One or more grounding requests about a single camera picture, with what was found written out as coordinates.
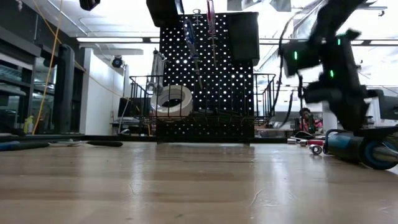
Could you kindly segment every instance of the person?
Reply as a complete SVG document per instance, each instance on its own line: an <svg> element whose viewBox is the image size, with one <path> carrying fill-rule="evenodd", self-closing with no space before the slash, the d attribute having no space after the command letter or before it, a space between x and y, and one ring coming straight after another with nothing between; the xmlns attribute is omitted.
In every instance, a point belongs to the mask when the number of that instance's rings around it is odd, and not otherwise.
<svg viewBox="0 0 398 224"><path fill-rule="evenodd" d="M302 108L299 113L301 116L300 121L299 121L299 127L302 131L313 134L313 133L315 133L317 128L323 127L322 121L315 120L313 118L313 116L311 116L310 109Z"/></svg>

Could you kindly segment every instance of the wooden floor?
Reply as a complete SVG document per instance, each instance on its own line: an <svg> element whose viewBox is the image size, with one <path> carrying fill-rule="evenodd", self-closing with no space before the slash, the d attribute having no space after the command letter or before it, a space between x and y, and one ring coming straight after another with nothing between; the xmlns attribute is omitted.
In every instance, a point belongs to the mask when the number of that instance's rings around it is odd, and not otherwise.
<svg viewBox="0 0 398 224"><path fill-rule="evenodd" d="M285 144L0 153L0 224L397 223L398 170Z"/></svg>

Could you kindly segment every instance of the white tape roll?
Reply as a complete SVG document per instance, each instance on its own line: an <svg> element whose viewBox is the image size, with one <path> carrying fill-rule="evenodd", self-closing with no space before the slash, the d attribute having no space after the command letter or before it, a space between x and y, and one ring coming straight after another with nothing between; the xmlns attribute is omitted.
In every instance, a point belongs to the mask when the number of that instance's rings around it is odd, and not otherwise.
<svg viewBox="0 0 398 224"><path fill-rule="evenodd" d="M192 111L192 94L187 87L180 85L171 85L163 88L160 95L153 95L150 99L150 106L154 109L155 116L160 119L173 118L179 119L188 116ZM168 100L181 100L176 106L162 106Z"/></svg>

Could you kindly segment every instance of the black post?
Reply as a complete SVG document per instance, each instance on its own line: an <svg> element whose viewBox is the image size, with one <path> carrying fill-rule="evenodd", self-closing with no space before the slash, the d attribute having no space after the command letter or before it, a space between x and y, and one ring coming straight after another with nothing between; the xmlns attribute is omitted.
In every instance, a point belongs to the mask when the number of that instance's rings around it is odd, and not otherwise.
<svg viewBox="0 0 398 224"><path fill-rule="evenodd" d="M60 45L53 107L53 124L56 134L65 134L70 131L74 63L75 52L73 49L65 44Z"/></svg>

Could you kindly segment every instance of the black pegboard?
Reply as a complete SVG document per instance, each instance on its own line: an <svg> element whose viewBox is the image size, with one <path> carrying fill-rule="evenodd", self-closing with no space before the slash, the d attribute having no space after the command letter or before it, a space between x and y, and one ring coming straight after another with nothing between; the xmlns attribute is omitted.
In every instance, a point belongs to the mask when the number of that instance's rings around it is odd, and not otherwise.
<svg viewBox="0 0 398 224"><path fill-rule="evenodd" d="M163 86L183 85L191 90L194 97L194 111L208 110L222 111L224 114L244 119L254 116L253 101L253 65L251 61L234 62L232 60L231 44L228 36L228 14L216 15L216 59L214 65L212 41L208 34L206 14L202 14L199 22L195 22L193 15L180 16L180 25L161 28L160 51L170 62L164 70ZM200 69L203 89L200 89L195 63L190 57L186 45L183 21L190 19L195 32L195 45L201 62ZM176 123L157 123L157 135L167 136L203 136L252 138L254 126L252 123L196 123L189 120Z"/></svg>

